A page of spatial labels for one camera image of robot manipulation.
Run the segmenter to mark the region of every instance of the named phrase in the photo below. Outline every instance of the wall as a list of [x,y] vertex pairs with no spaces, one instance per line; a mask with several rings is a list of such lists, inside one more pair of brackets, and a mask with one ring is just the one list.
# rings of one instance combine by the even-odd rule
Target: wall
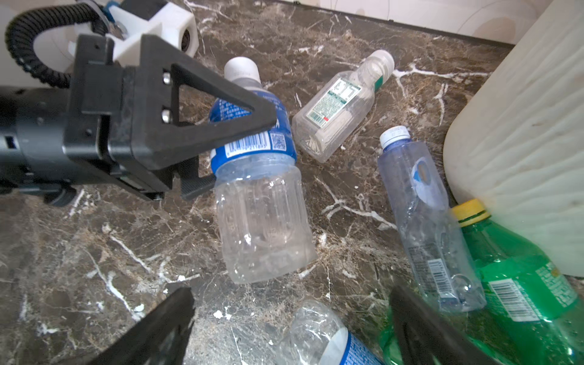
[[516,44],[551,0],[300,0],[300,3]]

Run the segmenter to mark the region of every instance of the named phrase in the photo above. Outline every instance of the brown marble countertop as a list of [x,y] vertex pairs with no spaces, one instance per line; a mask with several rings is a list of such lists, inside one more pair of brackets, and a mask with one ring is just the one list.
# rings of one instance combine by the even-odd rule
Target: brown marble countertop
[[[330,305],[380,352],[391,288],[413,282],[377,170],[379,135],[406,125],[442,170],[450,123],[509,49],[268,1],[197,4],[196,58],[221,74],[232,57],[253,59],[291,116],[374,50],[396,60],[372,111],[326,164],[299,151],[318,259],[274,280],[234,284],[212,193],[186,202],[175,189],[149,203],[116,187],[85,186],[67,208],[2,196],[0,363],[87,361],[181,286],[192,288],[197,307],[185,364],[273,364],[272,345],[308,297]],[[183,117],[193,121],[213,102],[189,90],[181,98]]]

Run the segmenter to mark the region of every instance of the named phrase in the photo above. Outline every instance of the screw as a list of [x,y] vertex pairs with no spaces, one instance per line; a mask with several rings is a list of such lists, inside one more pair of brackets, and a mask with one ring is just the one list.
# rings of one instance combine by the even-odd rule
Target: screw
[[169,124],[172,122],[172,114],[170,110],[168,109],[162,110],[162,122],[165,124]]
[[162,82],[164,82],[165,85],[170,85],[172,82],[172,78],[171,78],[171,73],[170,72],[164,72],[162,74]]

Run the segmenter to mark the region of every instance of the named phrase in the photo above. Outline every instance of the corrugated black hose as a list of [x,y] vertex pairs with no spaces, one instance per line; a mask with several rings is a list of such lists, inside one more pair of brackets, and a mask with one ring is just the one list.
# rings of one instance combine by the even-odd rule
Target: corrugated black hose
[[67,89],[71,75],[46,66],[34,53],[34,39],[45,30],[92,22],[92,30],[104,36],[107,26],[86,3],[33,9],[15,17],[6,27],[6,46],[24,71],[45,84]]

